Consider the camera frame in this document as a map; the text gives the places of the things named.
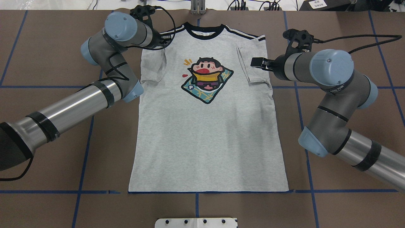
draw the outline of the robotic arm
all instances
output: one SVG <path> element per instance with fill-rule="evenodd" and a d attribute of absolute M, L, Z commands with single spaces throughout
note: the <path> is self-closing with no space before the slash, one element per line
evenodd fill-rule
<path fill-rule="evenodd" d="M 84 58 L 100 65 L 106 78 L 20 121 L 0 123 L 0 171 L 32 158 L 38 147 L 56 140 L 63 132 L 118 100 L 130 102 L 143 93 L 121 53 L 128 47 L 153 49 L 170 44 L 171 37 L 155 31 L 150 18 L 141 21 L 154 12 L 153 6 L 137 6 L 131 15 L 113 12 L 107 17 L 105 27 L 81 46 Z"/>
<path fill-rule="evenodd" d="M 405 157 L 346 127 L 356 109 L 376 100 L 375 84 L 354 69 L 347 52 L 311 52 L 315 39 L 306 30 L 289 29 L 283 37 L 290 41 L 286 54 L 275 60 L 252 58 L 251 66 L 272 71 L 281 80 L 313 83 L 326 92 L 299 144 L 320 157 L 333 154 L 404 192 Z"/>

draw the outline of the shirt sleeve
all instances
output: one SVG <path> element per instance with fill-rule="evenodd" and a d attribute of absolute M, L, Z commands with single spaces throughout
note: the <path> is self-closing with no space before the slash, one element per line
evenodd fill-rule
<path fill-rule="evenodd" d="M 236 46 L 239 61 L 249 83 L 265 82 L 270 84 L 270 77 L 267 71 L 250 66 L 253 57 L 267 58 L 266 38 L 264 35 L 237 43 Z"/>
<path fill-rule="evenodd" d="M 142 50 L 141 83 L 146 80 L 159 82 L 166 69 L 166 56 L 162 50 Z"/>

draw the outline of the black cartoon hair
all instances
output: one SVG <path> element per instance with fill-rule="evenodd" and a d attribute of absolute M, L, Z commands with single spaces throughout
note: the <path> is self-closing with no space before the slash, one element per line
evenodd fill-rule
<path fill-rule="evenodd" d="M 214 57 L 211 58 L 199 58 L 199 60 L 196 62 L 196 65 L 199 65 L 201 62 L 213 62 L 215 64 L 215 67 L 220 67 L 222 66 L 221 63 L 214 59 Z"/>

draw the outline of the white bracket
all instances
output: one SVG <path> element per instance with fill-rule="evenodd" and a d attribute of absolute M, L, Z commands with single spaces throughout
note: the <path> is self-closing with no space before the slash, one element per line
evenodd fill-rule
<path fill-rule="evenodd" d="M 155 228 L 237 228 L 235 218 L 158 219 Z"/>
<path fill-rule="evenodd" d="M 191 0 L 191 14 L 205 14 L 205 0 Z"/>

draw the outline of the metal bracket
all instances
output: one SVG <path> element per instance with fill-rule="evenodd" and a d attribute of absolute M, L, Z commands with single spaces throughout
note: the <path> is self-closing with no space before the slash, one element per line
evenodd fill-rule
<path fill-rule="evenodd" d="M 205 0 L 191 0 L 191 14 L 205 14 Z"/>

